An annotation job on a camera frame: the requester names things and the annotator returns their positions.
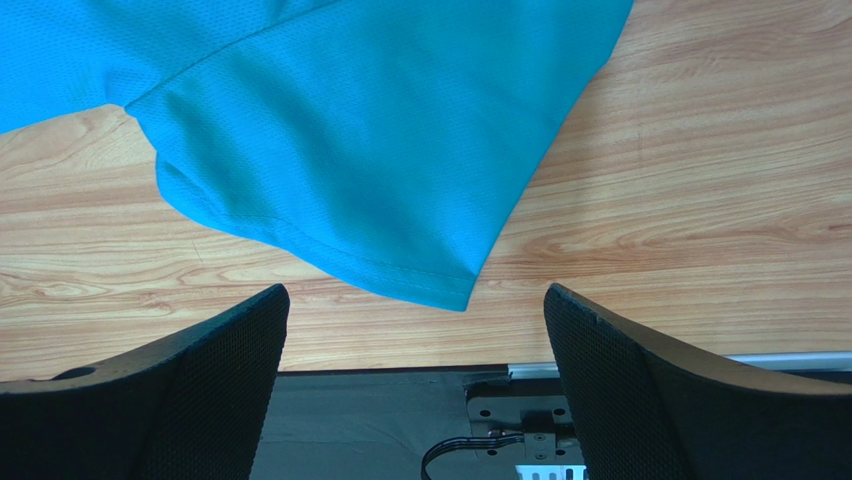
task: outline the wire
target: wire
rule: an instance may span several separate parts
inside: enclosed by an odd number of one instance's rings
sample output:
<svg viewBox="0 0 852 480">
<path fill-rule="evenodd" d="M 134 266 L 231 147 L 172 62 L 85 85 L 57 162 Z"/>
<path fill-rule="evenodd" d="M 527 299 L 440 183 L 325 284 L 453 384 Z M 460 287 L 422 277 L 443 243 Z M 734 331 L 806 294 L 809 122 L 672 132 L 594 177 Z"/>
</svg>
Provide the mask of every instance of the wire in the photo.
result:
<svg viewBox="0 0 852 480">
<path fill-rule="evenodd" d="M 502 437 L 456 437 L 449 438 L 443 442 L 439 442 L 434 447 L 430 448 L 426 455 L 423 455 L 423 460 L 420 462 L 420 480 L 432 480 L 432 477 L 426 472 L 426 465 L 429 462 L 440 457 L 441 455 L 457 450 L 493 450 L 503 448 L 507 445 L 515 443 L 523 443 L 523 433 L 512 433 L 503 435 Z"/>
</svg>

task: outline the shirt sleeve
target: shirt sleeve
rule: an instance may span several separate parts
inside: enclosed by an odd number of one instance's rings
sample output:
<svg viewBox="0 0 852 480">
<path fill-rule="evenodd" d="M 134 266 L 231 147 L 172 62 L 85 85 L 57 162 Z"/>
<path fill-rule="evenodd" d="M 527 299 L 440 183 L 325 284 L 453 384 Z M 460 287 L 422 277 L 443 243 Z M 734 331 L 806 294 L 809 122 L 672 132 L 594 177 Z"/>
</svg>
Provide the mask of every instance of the shirt sleeve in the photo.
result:
<svg viewBox="0 0 852 480">
<path fill-rule="evenodd" d="M 630 7 L 12 0 L 0 132 L 121 105 L 187 217 L 375 293 L 464 310 Z"/>
</svg>

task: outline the wooden table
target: wooden table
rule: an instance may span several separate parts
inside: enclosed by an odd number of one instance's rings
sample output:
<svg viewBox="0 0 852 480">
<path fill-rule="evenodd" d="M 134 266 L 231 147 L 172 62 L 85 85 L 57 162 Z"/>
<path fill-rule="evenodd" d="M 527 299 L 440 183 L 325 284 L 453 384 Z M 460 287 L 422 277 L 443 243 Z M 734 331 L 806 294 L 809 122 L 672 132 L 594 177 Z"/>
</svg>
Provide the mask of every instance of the wooden table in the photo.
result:
<svg viewBox="0 0 852 480">
<path fill-rule="evenodd" d="M 463 314 L 183 218 L 115 107 L 0 136 L 0 380 L 274 282 L 292 296 L 287 370 L 548 361 L 554 281 L 722 354 L 852 350 L 850 17 L 850 0 L 638 0 Z"/>
</svg>

